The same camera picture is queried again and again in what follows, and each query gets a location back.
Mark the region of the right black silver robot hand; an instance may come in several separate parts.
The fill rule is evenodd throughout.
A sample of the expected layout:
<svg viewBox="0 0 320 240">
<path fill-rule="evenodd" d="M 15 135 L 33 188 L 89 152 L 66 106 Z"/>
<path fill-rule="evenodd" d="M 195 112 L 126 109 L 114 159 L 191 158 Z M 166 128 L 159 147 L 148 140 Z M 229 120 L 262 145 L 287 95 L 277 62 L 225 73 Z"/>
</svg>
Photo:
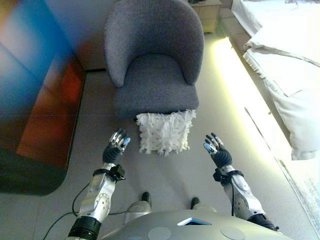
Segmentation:
<svg viewBox="0 0 320 240">
<path fill-rule="evenodd" d="M 225 148 L 222 140 L 215 134 L 206 135 L 203 143 L 204 148 L 209 153 L 216 167 L 221 169 L 225 166 L 232 165 L 232 156 Z"/>
</svg>

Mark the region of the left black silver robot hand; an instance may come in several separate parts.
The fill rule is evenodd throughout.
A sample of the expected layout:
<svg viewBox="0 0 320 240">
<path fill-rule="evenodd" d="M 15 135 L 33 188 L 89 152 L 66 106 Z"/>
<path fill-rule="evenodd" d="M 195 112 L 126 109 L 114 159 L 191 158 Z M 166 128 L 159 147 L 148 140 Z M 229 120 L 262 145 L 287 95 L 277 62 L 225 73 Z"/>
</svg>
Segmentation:
<svg viewBox="0 0 320 240">
<path fill-rule="evenodd" d="M 106 164 L 114 164 L 118 157 L 122 155 L 131 141 L 126 131 L 118 128 L 110 137 L 108 145 L 103 151 L 102 162 Z"/>
</svg>

